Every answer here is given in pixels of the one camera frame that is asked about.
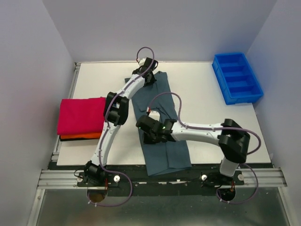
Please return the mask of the grey-blue t shirt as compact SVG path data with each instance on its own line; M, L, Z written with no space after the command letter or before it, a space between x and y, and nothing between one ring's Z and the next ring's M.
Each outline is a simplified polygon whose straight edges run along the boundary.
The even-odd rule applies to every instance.
M139 89L131 98L135 118L146 114L148 106L160 114L161 123L166 119L177 119L174 101L166 72L154 74L156 82ZM186 141L144 144L143 132L139 129L139 139L145 159L148 176L162 175L185 170L191 167L190 154Z

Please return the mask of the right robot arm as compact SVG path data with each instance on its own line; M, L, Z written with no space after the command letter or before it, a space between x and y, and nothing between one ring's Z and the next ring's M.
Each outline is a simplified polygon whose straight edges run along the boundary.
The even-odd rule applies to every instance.
M143 132L145 144L196 141L220 147L224 158L216 178L223 185L232 181L237 167L246 162L250 135L232 119L201 127L200 124L188 125L175 119L166 119L161 123L143 115L138 119L136 127Z

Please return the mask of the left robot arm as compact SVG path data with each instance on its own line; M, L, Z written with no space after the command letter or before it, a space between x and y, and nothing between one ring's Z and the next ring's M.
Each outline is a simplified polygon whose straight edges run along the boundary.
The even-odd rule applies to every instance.
M92 158L84 166L85 183L99 186L105 181L108 173L103 168L118 130L127 121L129 100L139 89L156 81L153 71L157 68L158 61L145 57L137 59L137 62L139 67L132 72L125 85L116 93L108 93L106 97L103 132Z

